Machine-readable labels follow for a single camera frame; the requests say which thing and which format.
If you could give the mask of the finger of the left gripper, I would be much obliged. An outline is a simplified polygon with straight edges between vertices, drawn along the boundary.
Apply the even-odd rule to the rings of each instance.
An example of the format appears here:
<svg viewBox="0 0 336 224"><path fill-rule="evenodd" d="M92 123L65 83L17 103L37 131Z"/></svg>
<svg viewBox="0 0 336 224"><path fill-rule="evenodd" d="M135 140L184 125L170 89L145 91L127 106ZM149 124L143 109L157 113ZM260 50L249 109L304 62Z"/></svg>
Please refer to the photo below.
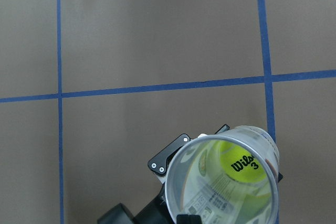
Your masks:
<svg viewBox="0 0 336 224"><path fill-rule="evenodd" d="M148 161L148 168L156 176L166 175L169 162L177 151L190 141L187 134L181 134Z"/></svg>
<svg viewBox="0 0 336 224"><path fill-rule="evenodd" d="M250 125L241 125L230 129L229 126L225 124L215 135L231 137L237 140L238 142L234 144L249 151L261 165L261 161L265 161L276 181L282 178L282 176L279 175L279 150L272 137L265 130ZM263 169L267 177L267 171L264 167Z"/></svg>

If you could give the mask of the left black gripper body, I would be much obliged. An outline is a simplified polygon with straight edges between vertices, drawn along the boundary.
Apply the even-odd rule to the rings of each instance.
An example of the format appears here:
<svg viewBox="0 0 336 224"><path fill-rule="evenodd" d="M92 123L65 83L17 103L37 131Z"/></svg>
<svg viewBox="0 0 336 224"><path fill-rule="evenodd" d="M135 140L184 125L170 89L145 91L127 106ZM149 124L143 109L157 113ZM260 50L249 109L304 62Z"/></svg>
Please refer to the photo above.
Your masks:
<svg viewBox="0 0 336 224"><path fill-rule="evenodd" d="M134 218L138 224L174 224L164 194L158 194Z"/></svg>

